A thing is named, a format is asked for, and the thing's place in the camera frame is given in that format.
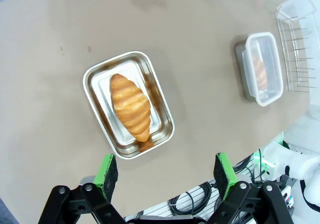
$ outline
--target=translucent white lid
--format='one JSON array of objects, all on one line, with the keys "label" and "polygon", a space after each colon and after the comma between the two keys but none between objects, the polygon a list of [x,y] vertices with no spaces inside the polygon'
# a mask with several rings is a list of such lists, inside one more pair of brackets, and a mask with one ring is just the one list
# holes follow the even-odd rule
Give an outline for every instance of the translucent white lid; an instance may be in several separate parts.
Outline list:
[{"label": "translucent white lid", "polygon": [[249,92],[259,105],[266,106],[284,91],[275,37],[269,32],[256,33],[245,44]]}]

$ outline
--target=rectangular metal pan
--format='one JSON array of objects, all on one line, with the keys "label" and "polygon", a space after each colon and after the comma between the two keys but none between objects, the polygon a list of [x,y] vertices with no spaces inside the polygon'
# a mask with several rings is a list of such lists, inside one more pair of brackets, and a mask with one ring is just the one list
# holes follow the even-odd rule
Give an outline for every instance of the rectangular metal pan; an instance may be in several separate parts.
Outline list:
[{"label": "rectangular metal pan", "polygon": [[[131,136],[113,109],[110,78],[117,73],[133,81],[150,101],[150,137],[146,142],[139,142]],[[174,121],[146,54],[132,51],[103,61],[86,71],[83,83],[98,122],[118,157],[136,158],[164,144],[172,137],[175,130]]]}]

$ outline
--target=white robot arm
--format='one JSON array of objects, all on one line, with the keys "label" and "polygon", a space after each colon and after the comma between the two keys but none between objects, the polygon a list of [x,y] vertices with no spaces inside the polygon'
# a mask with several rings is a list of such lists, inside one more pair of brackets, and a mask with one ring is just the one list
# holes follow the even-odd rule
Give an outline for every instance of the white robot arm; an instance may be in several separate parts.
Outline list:
[{"label": "white robot arm", "polygon": [[320,155],[305,155],[289,150],[273,141],[262,152],[264,163],[269,164],[266,180],[275,180],[283,174],[305,180],[304,196],[312,204],[320,205]]}]

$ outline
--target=tray rim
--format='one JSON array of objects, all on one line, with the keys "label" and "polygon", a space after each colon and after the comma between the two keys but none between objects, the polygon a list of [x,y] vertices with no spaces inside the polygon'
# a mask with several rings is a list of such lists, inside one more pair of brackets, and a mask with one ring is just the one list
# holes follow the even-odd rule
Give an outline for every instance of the tray rim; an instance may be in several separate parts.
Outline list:
[{"label": "tray rim", "polygon": [[[89,92],[89,90],[88,90],[88,88],[87,88],[87,84],[86,84],[86,83],[87,83],[87,78],[88,78],[90,72],[91,72],[93,69],[95,69],[95,68],[97,68],[97,67],[99,67],[99,66],[101,66],[101,65],[105,65],[105,64],[107,64],[107,63],[109,63],[109,62],[111,62],[111,61],[114,61],[114,60],[118,59],[118,58],[122,58],[122,57],[124,57],[124,56],[131,55],[131,54],[141,55],[141,56],[143,56],[143,57],[147,60],[148,65],[149,65],[149,67],[150,67],[150,69],[151,69],[151,72],[152,72],[152,74],[153,74],[154,80],[155,80],[155,82],[156,82],[156,84],[157,84],[157,86],[158,86],[160,95],[161,95],[161,97],[162,97],[162,99],[163,99],[164,106],[165,106],[165,108],[167,109],[168,117],[169,117],[169,120],[171,121],[171,124],[172,124],[172,132],[171,132],[170,136],[167,138],[167,140],[161,142],[160,144],[155,145],[155,146],[153,146],[152,148],[149,148],[148,150],[139,153],[138,155],[131,156],[131,157],[124,157],[124,156],[121,156],[121,155],[116,151],[114,145],[112,145],[112,142],[111,142],[111,139],[110,139],[109,135],[107,134],[105,128],[103,128],[103,123],[102,123],[102,121],[101,121],[101,118],[99,117],[99,112],[97,111],[97,109],[96,109],[96,107],[95,107],[95,104],[94,104],[94,102],[92,101],[92,99],[91,99],[91,97],[90,97],[90,92]],[[101,127],[101,129],[102,129],[102,131],[103,131],[103,133],[104,133],[104,135],[105,135],[105,137],[107,138],[107,140],[108,140],[108,142],[109,142],[109,145],[111,146],[111,148],[112,148],[112,150],[114,151],[114,153],[116,154],[116,156],[118,156],[119,158],[124,159],[124,160],[130,160],[130,159],[137,158],[137,157],[139,157],[139,156],[141,156],[141,155],[143,155],[143,154],[145,154],[145,153],[147,153],[147,152],[149,152],[149,151],[151,151],[151,150],[153,150],[153,149],[161,146],[162,144],[168,142],[168,141],[172,138],[172,136],[174,135],[174,131],[175,131],[175,126],[174,126],[174,124],[175,124],[175,123],[174,123],[174,121],[173,121],[173,117],[172,117],[172,115],[171,115],[171,113],[170,113],[169,106],[168,106],[167,101],[166,101],[166,99],[165,99],[165,97],[164,97],[165,95],[164,95],[164,93],[163,93],[163,91],[162,91],[161,85],[160,85],[160,83],[159,83],[159,81],[158,81],[158,78],[157,78],[156,73],[155,73],[155,71],[154,71],[154,67],[152,66],[151,60],[150,60],[150,58],[149,58],[145,53],[143,53],[143,52],[141,52],[141,51],[129,51],[129,52],[126,52],[126,53],[117,55],[117,56],[115,56],[115,57],[112,57],[112,58],[110,58],[110,59],[107,59],[107,60],[105,60],[105,61],[102,61],[102,62],[100,62],[100,63],[98,63],[98,64],[90,67],[90,68],[84,73],[84,76],[83,76],[83,79],[82,79],[82,83],[83,83],[83,88],[84,88],[84,91],[85,91],[85,95],[87,96],[87,98],[88,98],[88,100],[89,100],[89,103],[90,103],[91,108],[92,108],[92,110],[93,110],[93,112],[94,112],[94,115],[95,115],[95,117],[97,118],[98,123],[99,123],[99,125],[100,125],[100,127]]]}]

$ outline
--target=metal container with plastic lid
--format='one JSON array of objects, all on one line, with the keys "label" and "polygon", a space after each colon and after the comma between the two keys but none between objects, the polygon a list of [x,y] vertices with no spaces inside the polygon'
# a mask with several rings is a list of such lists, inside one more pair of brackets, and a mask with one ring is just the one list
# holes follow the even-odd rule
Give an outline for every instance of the metal container with plastic lid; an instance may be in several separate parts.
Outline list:
[{"label": "metal container with plastic lid", "polygon": [[266,106],[280,98],[284,84],[275,37],[269,32],[251,34],[235,52],[247,99]]}]

